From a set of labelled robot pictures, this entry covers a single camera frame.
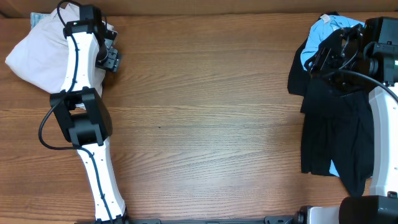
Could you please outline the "beige khaki shorts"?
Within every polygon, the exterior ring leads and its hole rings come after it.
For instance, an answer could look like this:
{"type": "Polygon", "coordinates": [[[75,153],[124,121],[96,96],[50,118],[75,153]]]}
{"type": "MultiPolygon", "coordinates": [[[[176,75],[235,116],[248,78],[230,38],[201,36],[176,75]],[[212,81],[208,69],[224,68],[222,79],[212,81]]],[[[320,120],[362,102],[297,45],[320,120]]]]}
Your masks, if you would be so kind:
{"type": "Polygon", "coordinates": [[[64,22],[79,21],[79,7],[67,4],[41,19],[29,34],[6,57],[5,63],[23,80],[47,91],[59,93],[69,90],[75,67],[78,75],[74,90],[87,84],[102,95],[105,70],[96,68],[94,53],[82,44],[81,35],[64,37],[64,22]]]}

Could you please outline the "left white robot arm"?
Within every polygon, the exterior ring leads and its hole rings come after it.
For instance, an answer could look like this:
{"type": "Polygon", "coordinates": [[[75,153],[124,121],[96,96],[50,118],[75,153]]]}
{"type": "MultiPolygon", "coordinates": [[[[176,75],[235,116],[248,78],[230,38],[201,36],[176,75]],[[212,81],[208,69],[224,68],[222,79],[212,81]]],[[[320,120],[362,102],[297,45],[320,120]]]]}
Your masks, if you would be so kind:
{"type": "Polygon", "coordinates": [[[95,202],[95,223],[129,223],[110,154],[111,116],[95,88],[95,70],[117,72],[119,54],[113,47],[117,32],[107,28],[99,8],[79,5],[79,19],[63,22],[68,43],[65,81],[50,96],[54,114],[69,150],[80,156],[95,202]]]}

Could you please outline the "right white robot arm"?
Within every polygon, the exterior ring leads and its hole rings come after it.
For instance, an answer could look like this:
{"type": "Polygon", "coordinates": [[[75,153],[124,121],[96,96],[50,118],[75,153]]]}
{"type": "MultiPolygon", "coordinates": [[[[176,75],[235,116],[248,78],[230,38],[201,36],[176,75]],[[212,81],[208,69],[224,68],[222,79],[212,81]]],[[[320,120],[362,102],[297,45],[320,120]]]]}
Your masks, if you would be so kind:
{"type": "Polygon", "coordinates": [[[397,19],[322,15],[300,52],[309,79],[302,146],[349,196],[312,207],[299,223],[397,222],[397,19]]]}

